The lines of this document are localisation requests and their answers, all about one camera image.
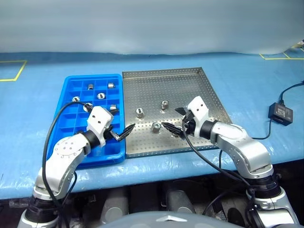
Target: power adapter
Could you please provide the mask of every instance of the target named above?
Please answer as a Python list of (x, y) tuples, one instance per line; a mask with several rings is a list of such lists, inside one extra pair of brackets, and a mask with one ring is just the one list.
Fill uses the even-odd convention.
[(273, 103), (269, 107), (268, 118), (287, 126), (293, 122), (293, 110), (283, 104)]

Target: white backdrop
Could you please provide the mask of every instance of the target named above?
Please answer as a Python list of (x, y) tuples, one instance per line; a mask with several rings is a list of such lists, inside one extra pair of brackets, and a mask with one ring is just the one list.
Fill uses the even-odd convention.
[(304, 0), (2, 0), (0, 52), (279, 53)]

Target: metal tray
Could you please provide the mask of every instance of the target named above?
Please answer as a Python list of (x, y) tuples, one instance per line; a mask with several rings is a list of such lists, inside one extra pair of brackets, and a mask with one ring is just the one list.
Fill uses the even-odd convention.
[[(172, 136), (165, 128), (152, 133), (153, 122), (169, 122), (181, 126), (182, 116), (174, 109), (184, 107), (194, 97), (201, 96), (212, 119), (231, 123), (222, 103), (214, 92), (201, 67), (123, 72), (124, 116), (126, 126), (136, 123), (126, 138), (127, 157), (139, 157), (190, 151), (186, 141)], [(163, 111), (161, 102), (169, 101)], [(136, 117), (136, 109), (143, 108), (144, 118)], [(213, 149), (209, 140), (190, 136), (200, 150)]]

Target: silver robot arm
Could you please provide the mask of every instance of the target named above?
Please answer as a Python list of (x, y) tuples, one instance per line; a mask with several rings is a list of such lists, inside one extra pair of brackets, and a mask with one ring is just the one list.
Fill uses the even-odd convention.
[[(286, 192), (278, 185), (267, 148), (248, 136), (246, 130), (235, 124), (211, 121), (209, 109), (200, 96), (184, 109), (176, 109), (187, 122), (186, 134), (210, 139), (226, 152), (239, 174), (255, 189), (254, 206), (249, 210), (257, 227), (272, 228), (279, 224), (299, 224)], [(163, 123), (170, 132), (183, 137), (180, 128)]]
[[(95, 106), (87, 120), (86, 132), (59, 140), (46, 162), (46, 178), (57, 200), (62, 200), (69, 189), (76, 167), (96, 146), (105, 146), (105, 137), (117, 141), (125, 138), (134, 124), (121, 135), (112, 131), (113, 116), (106, 109)], [(28, 208), (23, 212), (18, 228), (52, 228), (58, 222), (58, 208), (54, 205), (42, 179), (40, 169)]]

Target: blue plastic tray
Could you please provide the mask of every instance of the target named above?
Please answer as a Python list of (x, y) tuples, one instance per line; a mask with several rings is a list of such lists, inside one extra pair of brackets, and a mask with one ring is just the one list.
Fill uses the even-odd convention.
[[(108, 89), (108, 83), (113, 82), (115, 88)], [(88, 90), (89, 84), (94, 85), (93, 90)], [(99, 100), (98, 93), (104, 93), (105, 99)], [(112, 121), (113, 130), (121, 133), (124, 130), (124, 93), (121, 75), (84, 75), (69, 76), (65, 79), (58, 101), (55, 115), (60, 108), (72, 101), (74, 96), (79, 96), (80, 101), (91, 103), (93, 106), (102, 106), (110, 110), (111, 105), (117, 105), (119, 112)], [(54, 127), (50, 138), (47, 158), (53, 153), (54, 145), (62, 138), (72, 136), (78, 131), (86, 131), (89, 113), (83, 110), (80, 104), (67, 107), (61, 114)], [(125, 159), (125, 140), (117, 142), (108, 140), (103, 148), (97, 147), (82, 161), (78, 167), (99, 166), (122, 162)]]

